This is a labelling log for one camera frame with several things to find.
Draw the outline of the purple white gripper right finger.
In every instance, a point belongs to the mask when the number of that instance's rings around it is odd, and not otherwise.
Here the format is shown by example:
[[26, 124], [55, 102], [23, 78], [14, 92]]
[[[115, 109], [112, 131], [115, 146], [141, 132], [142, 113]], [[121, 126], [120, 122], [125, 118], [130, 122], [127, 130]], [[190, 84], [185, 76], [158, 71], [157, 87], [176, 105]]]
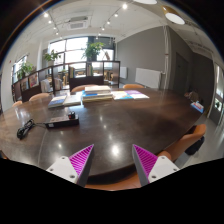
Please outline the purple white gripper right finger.
[[156, 156], [137, 145], [132, 146], [132, 156], [142, 186], [155, 182], [179, 170], [167, 156]]

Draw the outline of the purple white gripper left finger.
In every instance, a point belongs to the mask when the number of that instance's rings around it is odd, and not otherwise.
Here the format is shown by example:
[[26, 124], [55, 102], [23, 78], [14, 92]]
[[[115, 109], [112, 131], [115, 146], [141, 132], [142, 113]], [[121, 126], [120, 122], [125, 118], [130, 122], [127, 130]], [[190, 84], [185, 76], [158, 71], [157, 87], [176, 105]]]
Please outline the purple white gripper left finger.
[[94, 145], [89, 145], [69, 157], [61, 156], [47, 171], [84, 187], [89, 176], [93, 155]]

